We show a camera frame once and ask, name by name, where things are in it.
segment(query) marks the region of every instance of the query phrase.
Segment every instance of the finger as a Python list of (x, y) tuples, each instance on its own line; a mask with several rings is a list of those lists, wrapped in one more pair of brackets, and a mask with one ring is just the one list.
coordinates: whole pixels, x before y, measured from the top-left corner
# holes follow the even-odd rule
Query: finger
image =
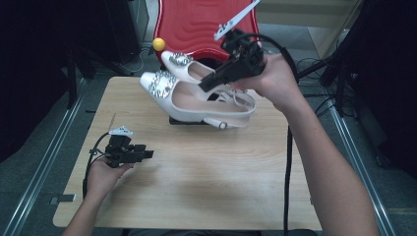
[(120, 174), (120, 176), (122, 176), (126, 171), (128, 171), (129, 169), (132, 169), (135, 166), (135, 163), (124, 163), (122, 165), (120, 165), (119, 167), (117, 167), (117, 172)]

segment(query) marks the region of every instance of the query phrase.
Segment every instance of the black cable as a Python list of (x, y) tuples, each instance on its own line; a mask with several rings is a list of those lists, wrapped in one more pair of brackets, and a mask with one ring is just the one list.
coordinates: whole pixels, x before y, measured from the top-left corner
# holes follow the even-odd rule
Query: black cable
[(319, 114), (317, 114), (317, 117), (321, 117), (323, 116), (326, 112), (328, 112), (332, 107), (334, 107), (334, 104), (329, 106), (328, 108), (326, 108), (325, 110), (323, 110), (322, 112), (320, 112)]
[(306, 93), (303, 95), (304, 97), (336, 96), (336, 94), (327, 94), (327, 93)]
[[(279, 43), (277, 43), (272, 38), (265, 36), (263, 34), (259, 33), (245, 33), (242, 35), (237, 36), (234, 40), (237, 42), (238, 40), (244, 38), (244, 37), (257, 37), (261, 38), (269, 43), (271, 43), (273, 46), (278, 48), (282, 56), (284, 57), (285, 61), (288, 63), (289, 67), (291, 68), (292, 74), (294, 75), (294, 79), (299, 84), (298, 78), (297, 78), (297, 67), (295, 65), (294, 60), (292, 59), (291, 55), (287, 51), (287, 49)], [(284, 183), (284, 235), (287, 236), (289, 234), (288, 231), (288, 210), (289, 210), (289, 183), (290, 183), (290, 176), (291, 176), (291, 165), (292, 165), (292, 132), (290, 127), (288, 126), (288, 133), (287, 133), (287, 163), (286, 163), (286, 169), (285, 169), (285, 183)]]
[(97, 142), (95, 143), (94, 147), (89, 151), (89, 162), (87, 162), (86, 175), (85, 175), (84, 180), (83, 180), (83, 198), (85, 198), (86, 197), (86, 194), (87, 194), (87, 185), (89, 183), (89, 169), (91, 168), (91, 165), (92, 165), (92, 162), (91, 162), (92, 157), (97, 154), (97, 151), (99, 151), (97, 149), (98, 145), (100, 144), (101, 140), (104, 139), (104, 137), (106, 137), (107, 135), (108, 135), (108, 132), (107, 133), (104, 133), (97, 140)]
[[(345, 96), (343, 98), (342, 101), (342, 109), (341, 112), (343, 113), (344, 116), (348, 116), (348, 117), (355, 117), (355, 105), (354, 105), (354, 101), (352, 101), (353, 97), (352, 96)], [(352, 113), (346, 113), (343, 108), (350, 108), (353, 109)]]
[[(319, 60), (319, 59), (316, 59), (316, 58), (311, 58), (311, 57), (307, 57), (307, 58), (304, 58), (304, 59), (301, 59), (301, 60), (299, 60), (298, 62), (297, 62), (297, 73), (299, 73), (300, 72), (300, 70), (299, 70), (299, 68), (300, 68), (300, 63), (302, 63), (302, 62), (304, 62), (304, 61), (307, 61), (307, 60), (312, 60), (313, 62), (311, 63), (311, 65), (310, 65), (310, 67), (312, 67), (312, 66), (314, 66), (314, 65), (316, 65), (317, 63), (319, 63), (319, 62), (322, 62), (323, 60)], [(317, 75), (317, 77), (310, 77), (310, 76), (306, 76), (306, 78), (308, 78), (308, 79), (313, 79), (313, 80), (317, 80), (317, 79), (319, 79), (322, 75), (320, 75), (317, 71), (314, 71), (314, 73)]]
[(334, 99), (334, 96), (330, 96), (328, 97), (326, 100), (324, 100), (317, 108), (316, 108), (316, 115), (319, 112), (320, 108), (322, 108), (322, 106), (324, 106), (326, 104), (326, 102), (328, 102), (329, 100)]

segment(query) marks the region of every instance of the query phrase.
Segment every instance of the floor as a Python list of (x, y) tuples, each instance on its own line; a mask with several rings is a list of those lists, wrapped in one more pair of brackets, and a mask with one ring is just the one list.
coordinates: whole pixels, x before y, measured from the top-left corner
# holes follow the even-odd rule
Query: floor
[[(145, 46), (149, 46), (157, 16), (157, 1), (148, 0), (149, 30)], [(307, 68), (318, 58), (306, 28), (260, 24), (261, 33), (269, 34), (285, 45), (299, 69)], [(66, 109), (67, 94), (36, 127), (25, 145), (13, 156), (0, 163), (0, 232), (3, 235), (58, 235), (62, 228), (52, 224), (56, 205), (51, 202), (63, 193), (84, 138), (93, 119), (108, 80), (114, 72), (94, 64), (93, 80), (79, 79), (79, 100), (71, 110)], [(139, 76), (144, 71), (154, 72), (159, 64), (154, 55), (142, 55), (125, 65)], [(323, 88), (319, 75), (312, 74), (300, 82), (314, 109), (325, 100), (323, 94), (333, 93), (334, 87)], [(400, 169), (383, 169), (375, 159), (360, 123), (353, 117), (340, 118), (325, 102), (319, 111), (320, 120), (340, 151), (346, 156), (366, 183), (375, 204), (382, 235), (415, 235), (417, 232), (417, 180)], [(346, 113), (352, 112), (348, 104)], [(281, 235), (281, 232), (266, 232)], [(121, 229), (97, 228), (93, 235), (121, 235)]]

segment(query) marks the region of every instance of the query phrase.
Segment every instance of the white shoe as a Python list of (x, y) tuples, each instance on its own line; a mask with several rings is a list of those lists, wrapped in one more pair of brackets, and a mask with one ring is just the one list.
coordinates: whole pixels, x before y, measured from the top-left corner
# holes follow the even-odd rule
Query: white shoe
[[(255, 111), (255, 100), (243, 91), (220, 85), (204, 92), (198, 84), (168, 71), (144, 72), (142, 88), (170, 117), (182, 122), (202, 122), (219, 129), (246, 127)], [(216, 100), (209, 97), (216, 94)]]
[(163, 51), (160, 57), (168, 71), (190, 83), (198, 84), (205, 76), (215, 73), (214, 69), (181, 52)]

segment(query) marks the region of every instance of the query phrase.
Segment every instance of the red chair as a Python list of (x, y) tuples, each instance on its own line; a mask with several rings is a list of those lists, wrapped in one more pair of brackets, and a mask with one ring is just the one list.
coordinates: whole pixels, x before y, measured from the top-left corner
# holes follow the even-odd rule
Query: red chair
[[(195, 60), (214, 59), (224, 62), (229, 55), (220, 48), (222, 38), (213, 35), (220, 24), (236, 16), (252, 0), (159, 0), (159, 14), (153, 38), (165, 41), (164, 50), (183, 52)], [(258, 33), (255, 10), (236, 28)], [(161, 52), (156, 52), (160, 60)]]

